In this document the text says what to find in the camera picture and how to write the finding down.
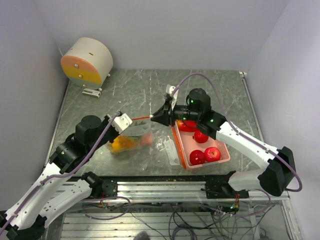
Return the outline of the yellow toy bell pepper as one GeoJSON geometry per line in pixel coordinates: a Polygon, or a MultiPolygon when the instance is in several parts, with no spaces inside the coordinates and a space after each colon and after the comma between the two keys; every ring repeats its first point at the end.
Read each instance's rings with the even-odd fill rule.
{"type": "Polygon", "coordinates": [[[118,139],[115,139],[114,142],[110,146],[110,151],[112,153],[120,153],[123,152],[125,147],[123,146],[122,142],[118,139]]]}

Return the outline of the clear zip bag orange zipper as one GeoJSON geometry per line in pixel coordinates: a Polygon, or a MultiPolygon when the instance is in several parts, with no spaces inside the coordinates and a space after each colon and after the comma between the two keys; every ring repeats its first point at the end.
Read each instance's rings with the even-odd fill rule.
{"type": "Polygon", "coordinates": [[[132,119],[132,124],[112,143],[105,146],[113,153],[121,153],[151,146],[154,142],[152,124],[149,116],[132,119]]]}

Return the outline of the pink toy peach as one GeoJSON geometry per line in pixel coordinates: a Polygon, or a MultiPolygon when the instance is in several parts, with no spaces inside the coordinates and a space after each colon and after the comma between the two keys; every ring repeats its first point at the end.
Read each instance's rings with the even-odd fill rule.
{"type": "Polygon", "coordinates": [[[148,134],[144,134],[142,137],[141,137],[141,140],[140,140],[140,144],[145,146],[145,145],[151,145],[154,141],[154,138],[153,138],[153,134],[152,133],[148,133],[148,134]]]}

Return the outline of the red toy apple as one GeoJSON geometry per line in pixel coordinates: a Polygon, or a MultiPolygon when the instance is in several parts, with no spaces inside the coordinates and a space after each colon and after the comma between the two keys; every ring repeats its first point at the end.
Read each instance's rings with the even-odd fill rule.
{"type": "Polygon", "coordinates": [[[208,147],[204,151],[204,156],[208,163],[217,162],[221,159],[221,152],[217,147],[208,147]]]}

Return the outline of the orange toy pineapple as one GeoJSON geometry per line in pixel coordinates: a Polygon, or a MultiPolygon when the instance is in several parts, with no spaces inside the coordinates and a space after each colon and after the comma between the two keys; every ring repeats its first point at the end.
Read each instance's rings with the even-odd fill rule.
{"type": "Polygon", "coordinates": [[[149,130],[150,124],[147,123],[146,120],[135,120],[132,125],[118,137],[118,140],[122,142],[125,150],[142,147],[141,137],[148,134],[149,130]]]}

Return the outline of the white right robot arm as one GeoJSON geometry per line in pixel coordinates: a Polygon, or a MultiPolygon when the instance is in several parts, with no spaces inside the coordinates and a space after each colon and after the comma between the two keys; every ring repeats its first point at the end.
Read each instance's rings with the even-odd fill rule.
{"type": "Polygon", "coordinates": [[[296,167],[291,149],[268,145],[228,122],[225,116],[212,110],[211,98],[202,88],[192,89],[185,105],[177,105],[176,97],[166,94],[164,104],[150,119],[170,127],[177,120],[194,121],[203,134],[228,144],[259,166],[258,170],[229,172],[220,186],[226,198],[242,190],[264,190],[279,197],[294,178],[296,167]]]}

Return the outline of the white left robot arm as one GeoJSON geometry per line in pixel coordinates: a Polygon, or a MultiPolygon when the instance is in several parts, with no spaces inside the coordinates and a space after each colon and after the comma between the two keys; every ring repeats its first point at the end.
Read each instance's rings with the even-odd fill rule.
{"type": "Polygon", "coordinates": [[[11,208],[0,213],[0,231],[9,240],[38,240],[63,212],[81,200],[102,194],[103,181],[93,172],[85,173],[63,193],[56,191],[67,182],[106,143],[112,143],[132,120],[118,111],[100,119],[87,115],[75,132],[61,143],[49,158],[38,179],[11,208]]]}

